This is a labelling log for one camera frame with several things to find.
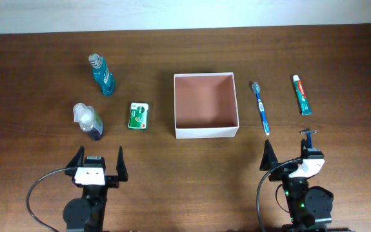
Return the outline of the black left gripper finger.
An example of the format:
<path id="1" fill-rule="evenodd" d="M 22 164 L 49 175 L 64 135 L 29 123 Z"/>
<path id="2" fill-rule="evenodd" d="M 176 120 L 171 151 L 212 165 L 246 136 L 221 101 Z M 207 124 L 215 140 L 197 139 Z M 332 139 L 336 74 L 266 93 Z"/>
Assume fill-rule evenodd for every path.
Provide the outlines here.
<path id="1" fill-rule="evenodd" d="M 76 155 L 71 159 L 71 161 L 66 165 L 65 175 L 74 176 L 78 168 L 83 166 L 85 147 L 81 146 Z"/>
<path id="2" fill-rule="evenodd" d="M 117 177 L 118 177 L 119 182 L 128 181 L 128 171 L 125 165 L 122 146 L 119 147 L 119 151 L 118 151 L 116 171 L 117 171 Z"/>

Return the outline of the clear purple sanitizer bottle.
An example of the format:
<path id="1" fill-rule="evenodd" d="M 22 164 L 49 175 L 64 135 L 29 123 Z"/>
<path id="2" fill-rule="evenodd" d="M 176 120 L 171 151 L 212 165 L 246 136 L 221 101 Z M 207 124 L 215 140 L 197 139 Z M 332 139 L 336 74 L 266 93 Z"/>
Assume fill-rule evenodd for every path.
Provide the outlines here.
<path id="1" fill-rule="evenodd" d="M 74 122 L 79 124 L 79 127 L 93 141 L 102 139 L 103 137 L 103 122 L 92 106 L 87 106 L 83 103 L 77 103 L 73 107 Z"/>

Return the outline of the teal mouthwash bottle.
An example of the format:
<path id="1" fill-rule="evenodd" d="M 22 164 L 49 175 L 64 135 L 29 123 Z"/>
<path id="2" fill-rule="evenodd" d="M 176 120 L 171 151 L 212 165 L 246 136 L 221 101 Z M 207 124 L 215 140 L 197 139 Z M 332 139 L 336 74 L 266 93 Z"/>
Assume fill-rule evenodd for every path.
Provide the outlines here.
<path id="1" fill-rule="evenodd" d="M 93 53 L 88 57 L 88 60 L 92 66 L 93 78 L 101 88 L 103 95 L 113 94 L 115 79 L 113 74 L 109 72 L 105 58 Z"/>

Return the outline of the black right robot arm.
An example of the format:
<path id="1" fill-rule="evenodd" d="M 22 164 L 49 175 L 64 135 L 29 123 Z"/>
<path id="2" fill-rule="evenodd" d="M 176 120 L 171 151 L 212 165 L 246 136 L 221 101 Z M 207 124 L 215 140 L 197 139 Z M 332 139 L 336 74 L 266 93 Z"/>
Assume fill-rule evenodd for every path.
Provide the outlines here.
<path id="1" fill-rule="evenodd" d="M 325 163 L 323 152 L 313 148 L 306 139 L 301 141 L 301 155 L 279 162 L 269 140 L 265 140 L 260 170 L 266 173 L 260 180 L 256 193 L 256 211 L 261 230 L 265 230 L 260 213 L 260 192 L 263 182 L 280 181 L 290 215 L 290 224 L 281 231 L 327 231 L 332 222 L 334 194 L 321 186 L 309 186 L 308 180 L 316 176 Z"/>

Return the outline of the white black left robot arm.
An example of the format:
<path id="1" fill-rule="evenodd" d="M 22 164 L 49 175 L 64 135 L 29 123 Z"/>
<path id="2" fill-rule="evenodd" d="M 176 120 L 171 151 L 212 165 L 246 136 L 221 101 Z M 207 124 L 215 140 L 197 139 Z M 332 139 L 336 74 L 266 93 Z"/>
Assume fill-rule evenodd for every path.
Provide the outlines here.
<path id="1" fill-rule="evenodd" d="M 123 149 L 117 154 L 116 175 L 106 175 L 104 157 L 85 157 L 85 148 L 80 147 L 67 164 L 65 175 L 83 190 L 82 196 L 71 200 L 63 210 L 67 231 L 102 231 L 110 188 L 119 188 L 120 182 L 128 180 Z"/>

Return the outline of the white cardboard box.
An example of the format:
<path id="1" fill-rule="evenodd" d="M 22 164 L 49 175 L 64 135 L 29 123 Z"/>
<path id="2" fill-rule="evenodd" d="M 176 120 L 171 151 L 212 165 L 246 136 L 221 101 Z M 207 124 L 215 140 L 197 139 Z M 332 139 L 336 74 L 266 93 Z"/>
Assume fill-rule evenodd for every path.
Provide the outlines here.
<path id="1" fill-rule="evenodd" d="M 175 74 L 174 128 L 177 139 L 235 137 L 239 112 L 234 74 Z"/>

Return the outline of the green white soap packet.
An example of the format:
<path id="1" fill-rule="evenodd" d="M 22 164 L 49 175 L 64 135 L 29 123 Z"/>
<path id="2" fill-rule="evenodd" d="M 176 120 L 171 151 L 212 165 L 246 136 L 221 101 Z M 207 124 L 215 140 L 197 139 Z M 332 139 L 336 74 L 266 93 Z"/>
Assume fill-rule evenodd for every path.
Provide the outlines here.
<path id="1" fill-rule="evenodd" d="M 131 130 L 146 130 L 148 126 L 149 105 L 147 103 L 133 102 L 130 105 L 130 118 L 128 128 Z"/>

